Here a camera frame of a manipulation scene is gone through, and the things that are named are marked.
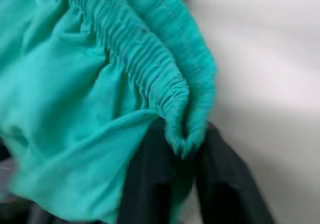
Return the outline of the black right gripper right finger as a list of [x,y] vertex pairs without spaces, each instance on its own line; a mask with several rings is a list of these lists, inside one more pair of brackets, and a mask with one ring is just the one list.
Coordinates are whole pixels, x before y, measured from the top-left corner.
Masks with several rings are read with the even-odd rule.
[[211,123],[194,166],[203,223],[275,223],[249,167]]

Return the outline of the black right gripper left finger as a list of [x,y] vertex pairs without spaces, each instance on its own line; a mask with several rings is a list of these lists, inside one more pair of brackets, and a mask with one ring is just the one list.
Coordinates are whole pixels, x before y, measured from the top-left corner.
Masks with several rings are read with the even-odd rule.
[[177,224],[195,176],[192,159],[176,156],[163,119],[154,121],[128,164],[118,224]]

